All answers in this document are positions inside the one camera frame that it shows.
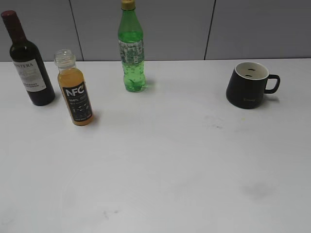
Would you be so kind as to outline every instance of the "mug handle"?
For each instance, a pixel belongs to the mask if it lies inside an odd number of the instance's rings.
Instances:
[[[270,74],[270,75],[268,76],[268,79],[276,79],[276,85],[275,85],[275,87],[274,87],[273,89],[271,89],[271,90],[265,89],[265,90],[264,90],[264,93],[265,93],[265,94],[273,94],[273,93],[275,93],[275,92],[278,90],[278,87],[280,86],[280,83],[281,83],[281,79],[280,79],[280,77],[279,77],[278,75],[276,75],[276,74]]]

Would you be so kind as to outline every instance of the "green bottle label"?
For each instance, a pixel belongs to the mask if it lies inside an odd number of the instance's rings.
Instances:
[[[144,42],[124,43],[119,40],[121,61],[128,64],[138,64],[144,60]]]

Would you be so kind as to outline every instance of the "wine bottle label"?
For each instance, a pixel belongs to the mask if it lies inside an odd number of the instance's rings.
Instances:
[[[13,61],[13,64],[27,91],[37,92],[47,88],[35,59],[28,62]]]
[[[119,40],[121,61],[128,64],[138,64],[144,60],[144,42],[124,43]]]
[[[85,82],[74,87],[63,87],[63,91],[74,121],[85,121],[93,115]]]

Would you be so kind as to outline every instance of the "green plastic bottle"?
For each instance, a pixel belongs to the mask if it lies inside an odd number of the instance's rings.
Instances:
[[[121,0],[122,19],[118,30],[124,84],[130,92],[146,87],[143,31],[135,14],[135,0]]]

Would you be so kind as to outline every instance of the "panel seam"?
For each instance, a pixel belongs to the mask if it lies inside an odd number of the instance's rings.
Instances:
[[[204,60],[206,59],[207,47],[208,47],[209,38],[210,38],[210,32],[211,32],[211,28],[212,28],[212,24],[213,24],[213,19],[214,19],[214,12],[215,12],[216,1],[217,1],[217,0],[214,0],[214,6],[213,6],[212,17],[211,17],[211,19],[210,19],[210,25],[209,25],[209,30],[208,30],[207,42],[206,42],[206,47],[205,47]]]
[[[83,52],[82,52],[82,47],[81,47],[81,43],[80,43],[80,38],[79,38],[79,34],[78,34],[76,20],[74,18],[74,14],[73,14],[71,0],[68,0],[68,1],[69,1],[70,9],[71,9],[71,14],[72,14],[72,18],[73,18],[74,28],[76,30],[76,34],[77,34],[77,38],[78,38],[78,43],[79,43],[79,47],[80,47],[80,52],[81,52],[82,60],[84,61],[84,56],[83,56]]]

